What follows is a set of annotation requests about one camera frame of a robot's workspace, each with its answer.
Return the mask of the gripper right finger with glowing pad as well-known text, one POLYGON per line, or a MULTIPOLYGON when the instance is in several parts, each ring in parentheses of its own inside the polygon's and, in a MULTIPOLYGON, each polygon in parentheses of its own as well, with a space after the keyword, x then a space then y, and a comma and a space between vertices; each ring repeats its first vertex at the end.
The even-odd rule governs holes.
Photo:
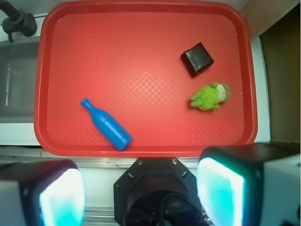
POLYGON ((298 226, 298 146, 256 143, 211 146, 196 171, 198 198, 215 226, 298 226))

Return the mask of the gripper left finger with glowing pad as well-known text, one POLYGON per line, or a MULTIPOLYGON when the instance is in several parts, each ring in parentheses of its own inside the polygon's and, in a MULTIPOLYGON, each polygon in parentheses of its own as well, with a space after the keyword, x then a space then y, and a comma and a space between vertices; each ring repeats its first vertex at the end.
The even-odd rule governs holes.
POLYGON ((2 226, 80 226, 85 206, 84 178, 71 160, 0 166, 2 226))

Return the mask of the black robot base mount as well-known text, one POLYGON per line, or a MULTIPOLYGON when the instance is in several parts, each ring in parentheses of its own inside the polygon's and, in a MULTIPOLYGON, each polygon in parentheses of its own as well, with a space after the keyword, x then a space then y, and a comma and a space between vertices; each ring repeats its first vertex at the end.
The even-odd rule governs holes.
POLYGON ((196 177, 175 158, 139 158, 114 183, 120 226, 206 226, 196 177))

